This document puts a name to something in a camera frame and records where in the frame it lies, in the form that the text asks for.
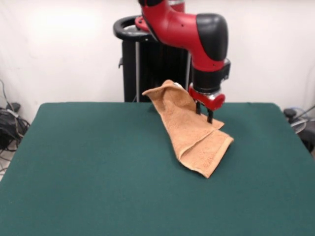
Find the table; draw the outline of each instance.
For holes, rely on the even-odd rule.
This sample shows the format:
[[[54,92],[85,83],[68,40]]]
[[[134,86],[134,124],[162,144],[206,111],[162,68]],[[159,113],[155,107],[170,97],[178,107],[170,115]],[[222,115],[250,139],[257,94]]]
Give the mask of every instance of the table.
[[[209,179],[150,103],[44,104],[0,182],[4,236],[315,235],[315,164],[276,105],[228,103]]]

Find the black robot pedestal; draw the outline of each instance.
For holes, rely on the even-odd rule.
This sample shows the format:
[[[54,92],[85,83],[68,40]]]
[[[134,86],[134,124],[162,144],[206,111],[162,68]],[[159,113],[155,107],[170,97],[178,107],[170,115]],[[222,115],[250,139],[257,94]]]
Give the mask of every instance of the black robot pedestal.
[[[125,102],[149,102],[141,93],[173,80],[188,89],[191,83],[190,55],[185,49],[156,42],[150,33],[134,25],[136,16],[114,24],[114,34],[123,40],[120,65],[124,73]]]

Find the towel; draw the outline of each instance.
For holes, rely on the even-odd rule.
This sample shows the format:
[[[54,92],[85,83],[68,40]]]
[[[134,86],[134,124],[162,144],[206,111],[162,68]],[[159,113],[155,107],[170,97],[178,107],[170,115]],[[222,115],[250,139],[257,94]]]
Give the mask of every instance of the towel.
[[[213,119],[210,124],[205,115],[196,114],[195,101],[171,80],[142,95],[151,99],[160,114],[180,163],[209,178],[234,141],[219,130],[224,123]]]

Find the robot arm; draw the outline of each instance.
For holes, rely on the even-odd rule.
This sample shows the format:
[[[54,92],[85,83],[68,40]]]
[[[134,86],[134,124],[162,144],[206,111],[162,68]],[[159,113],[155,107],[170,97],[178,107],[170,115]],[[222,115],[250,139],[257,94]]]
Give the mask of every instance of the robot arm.
[[[192,58],[192,85],[189,93],[209,112],[225,102],[221,94],[221,82],[228,78],[230,63],[226,60],[227,23],[218,14],[186,14],[171,8],[168,0],[138,0],[142,15],[153,37],[169,46],[185,48]]]

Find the white wall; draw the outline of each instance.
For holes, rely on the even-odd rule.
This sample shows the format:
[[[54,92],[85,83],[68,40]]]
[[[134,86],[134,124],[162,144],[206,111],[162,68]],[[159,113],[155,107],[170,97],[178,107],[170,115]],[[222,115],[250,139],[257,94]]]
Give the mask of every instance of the white wall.
[[[315,102],[315,1],[186,2],[189,12],[228,21],[227,101]],[[112,25],[139,12],[137,0],[0,0],[0,77],[8,98],[22,104],[28,120],[44,102],[123,101],[121,42]]]

